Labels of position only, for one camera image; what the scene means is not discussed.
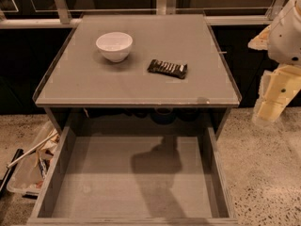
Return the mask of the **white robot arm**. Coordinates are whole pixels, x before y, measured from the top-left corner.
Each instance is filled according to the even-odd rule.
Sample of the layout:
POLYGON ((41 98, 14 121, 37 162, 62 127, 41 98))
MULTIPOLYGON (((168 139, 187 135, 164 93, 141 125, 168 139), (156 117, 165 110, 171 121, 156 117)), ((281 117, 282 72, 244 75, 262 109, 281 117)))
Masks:
POLYGON ((265 126, 275 122, 301 90, 301 0, 289 0, 247 46, 266 50, 278 63, 272 72, 263 72, 253 109, 253 122, 265 126))

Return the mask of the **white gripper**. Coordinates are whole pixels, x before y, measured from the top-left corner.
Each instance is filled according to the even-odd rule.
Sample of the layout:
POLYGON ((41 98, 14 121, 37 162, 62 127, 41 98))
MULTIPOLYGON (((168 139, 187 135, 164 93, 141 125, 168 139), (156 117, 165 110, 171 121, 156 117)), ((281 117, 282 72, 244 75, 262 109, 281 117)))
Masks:
POLYGON ((259 98, 253 109, 252 121, 258 125, 268 125, 279 118, 301 90, 301 67, 297 66, 301 65, 300 17, 287 15, 275 19, 247 46, 259 51, 268 47, 268 56, 280 64, 272 72, 263 73, 259 98))

